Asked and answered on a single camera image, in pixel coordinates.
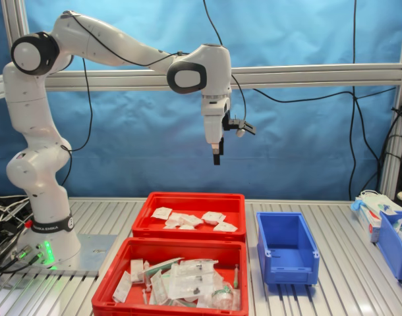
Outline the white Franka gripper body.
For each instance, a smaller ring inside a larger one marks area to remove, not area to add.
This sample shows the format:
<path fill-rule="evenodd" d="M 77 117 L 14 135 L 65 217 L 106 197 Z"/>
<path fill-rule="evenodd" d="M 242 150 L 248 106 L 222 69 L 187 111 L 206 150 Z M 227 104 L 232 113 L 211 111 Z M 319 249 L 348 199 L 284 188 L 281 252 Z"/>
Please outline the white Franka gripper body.
<path fill-rule="evenodd" d="M 204 131 L 208 143 L 219 143 L 223 136 L 222 120 L 230 109 L 230 97 L 203 99 L 201 114 L 204 117 Z"/>

